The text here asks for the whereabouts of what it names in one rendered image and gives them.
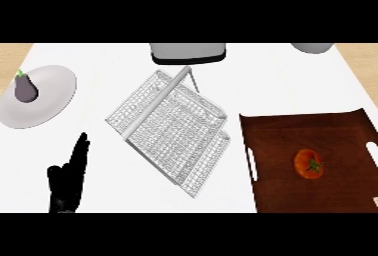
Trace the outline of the red tomato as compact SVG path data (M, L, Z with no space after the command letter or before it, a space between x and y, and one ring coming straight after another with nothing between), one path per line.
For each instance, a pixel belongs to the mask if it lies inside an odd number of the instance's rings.
M319 153L312 149L301 149L294 157L294 169L306 179L318 179L325 172Z

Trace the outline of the purple eggplant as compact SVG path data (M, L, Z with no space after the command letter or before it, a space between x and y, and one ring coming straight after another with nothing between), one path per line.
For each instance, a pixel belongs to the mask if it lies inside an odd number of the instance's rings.
M31 103L38 97L38 89L22 71L15 77L15 97L22 103Z

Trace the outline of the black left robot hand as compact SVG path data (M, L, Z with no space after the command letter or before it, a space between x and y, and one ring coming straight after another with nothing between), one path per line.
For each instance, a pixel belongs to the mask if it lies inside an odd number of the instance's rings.
M47 168L50 213L74 213L80 206L89 146L87 134L81 133L69 161L62 166L53 165Z

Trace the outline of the grey round bowl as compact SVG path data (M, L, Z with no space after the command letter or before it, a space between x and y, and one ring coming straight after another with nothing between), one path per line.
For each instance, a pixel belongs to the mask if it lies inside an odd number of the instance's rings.
M332 47L332 43L292 43L295 49L309 54L325 53Z

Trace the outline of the grey appliance with black base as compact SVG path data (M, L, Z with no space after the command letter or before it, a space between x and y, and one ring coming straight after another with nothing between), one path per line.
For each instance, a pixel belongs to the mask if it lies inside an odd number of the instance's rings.
M224 43L151 43L152 60L160 65L219 62L226 57Z

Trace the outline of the white round plate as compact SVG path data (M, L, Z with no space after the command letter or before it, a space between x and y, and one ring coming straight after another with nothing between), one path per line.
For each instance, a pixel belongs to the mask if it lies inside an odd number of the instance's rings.
M15 79L0 96L0 122L13 129L25 129L47 122L68 106L77 77L64 66L49 65L25 73L38 89L38 97L22 103L15 97Z

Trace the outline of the brown wooden tray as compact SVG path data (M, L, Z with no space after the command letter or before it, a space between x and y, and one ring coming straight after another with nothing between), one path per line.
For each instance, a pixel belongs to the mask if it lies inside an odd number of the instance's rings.
M239 121L260 213L378 213L378 130L362 109Z

